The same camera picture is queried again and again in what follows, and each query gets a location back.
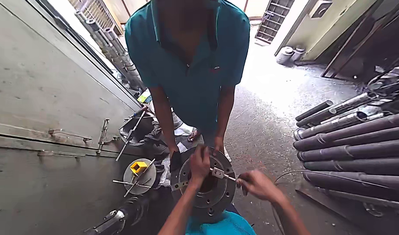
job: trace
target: shirt collar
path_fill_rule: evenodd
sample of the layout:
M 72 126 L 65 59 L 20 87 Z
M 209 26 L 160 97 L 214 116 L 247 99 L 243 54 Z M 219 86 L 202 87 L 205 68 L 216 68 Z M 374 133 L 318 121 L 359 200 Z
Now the shirt collar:
M 159 13 L 156 1 L 161 0 L 151 0 L 151 13 L 153 18 L 154 33 L 156 35 L 156 41 L 161 42 L 161 32 L 159 24 Z M 220 11 L 221 0 L 205 0 L 207 1 L 207 8 L 213 9 L 214 14 L 212 18 L 208 20 L 207 26 L 207 38 L 210 43 L 210 48 L 212 51 L 217 49 L 217 18 Z

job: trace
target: foot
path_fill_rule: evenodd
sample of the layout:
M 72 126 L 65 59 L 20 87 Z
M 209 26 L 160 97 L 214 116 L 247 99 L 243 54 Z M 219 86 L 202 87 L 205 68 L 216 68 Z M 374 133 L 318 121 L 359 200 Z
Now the foot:
M 194 128 L 191 135 L 188 136 L 188 141 L 194 141 L 200 135 L 201 133 L 197 130 L 197 128 Z

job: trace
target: teal polo shirt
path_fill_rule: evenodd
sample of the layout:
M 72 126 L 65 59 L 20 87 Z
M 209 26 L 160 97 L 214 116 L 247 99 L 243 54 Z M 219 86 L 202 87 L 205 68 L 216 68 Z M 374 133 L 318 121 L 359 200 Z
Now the teal polo shirt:
M 178 117 L 204 132 L 217 127 L 221 87 L 239 84 L 249 48 L 246 14 L 226 0 L 205 0 L 212 14 L 192 63 L 184 62 L 158 19 L 157 0 L 127 21 L 125 37 L 131 60 L 148 88 L 162 87 Z

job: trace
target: stacked pipes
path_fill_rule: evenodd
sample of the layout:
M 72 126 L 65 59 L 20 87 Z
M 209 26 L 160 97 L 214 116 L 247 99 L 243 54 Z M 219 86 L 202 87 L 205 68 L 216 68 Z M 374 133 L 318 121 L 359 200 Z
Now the stacked pipes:
M 399 114 L 357 111 L 326 121 L 377 99 L 368 92 L 298 116 L 293 146 L 311 170 L 304 179 L 327 195 L 399 208 Z
M 111 28 L 101 29 L 94 19 L 87 19 L 80 11 L 77 11 L 75 16 L 98 44 L 104 56 L 124 77 L 121 80 L 123 85 L 127 87 L 126 84 L 129 84 L 129 88 L 133 90 L 139 91 L 140 89 L 142 92 L 145 91 L 146 87 L 140 79 L 139 72 L 130 60 L 129 54 L 120 43 L 114 30 Z

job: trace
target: metal grille door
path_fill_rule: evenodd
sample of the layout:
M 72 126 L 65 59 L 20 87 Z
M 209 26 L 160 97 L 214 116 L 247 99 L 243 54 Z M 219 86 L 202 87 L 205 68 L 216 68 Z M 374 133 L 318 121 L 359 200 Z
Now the metal grille door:
M 255 38 L 271 43 L 294 0 L 270 0 Z
M 102 0 L 69 0 L 69 2 L 76 10 L 82 11 L 88 19 L 95 19 L 102 29 L 113 29 L 116 25 Z

